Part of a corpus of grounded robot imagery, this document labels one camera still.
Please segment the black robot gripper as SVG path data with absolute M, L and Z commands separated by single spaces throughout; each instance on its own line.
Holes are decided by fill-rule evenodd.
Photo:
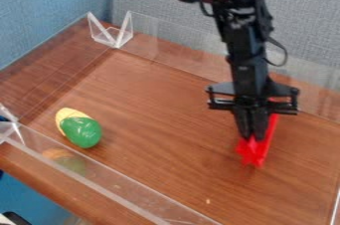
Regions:
M 270 114 L 298 114 L 301 91 L 270 78 L 267 63 L 262 59 L 253 59 L 241 65 L 233 59 L 227 61 L 233 81 L 206 87 L 209 105 L 214 110 L 234 111 L 242 137 L 250 139 L 254 132 L 255 139 L 262 141 L 266 138 Z

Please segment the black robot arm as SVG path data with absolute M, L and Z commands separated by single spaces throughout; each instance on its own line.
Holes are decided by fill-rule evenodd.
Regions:
M 214 19 L 227 46 L 233 81 L 206 88 L 209 106 L 233 112 L 245 138 L 265 140 L 270 116 L 299 112 L 299 90 L 275 83 L 269 74 L 266 44 L 274 41 L 274 26 L 266 0 L 179 1 L 211 6 L 202 13 Z

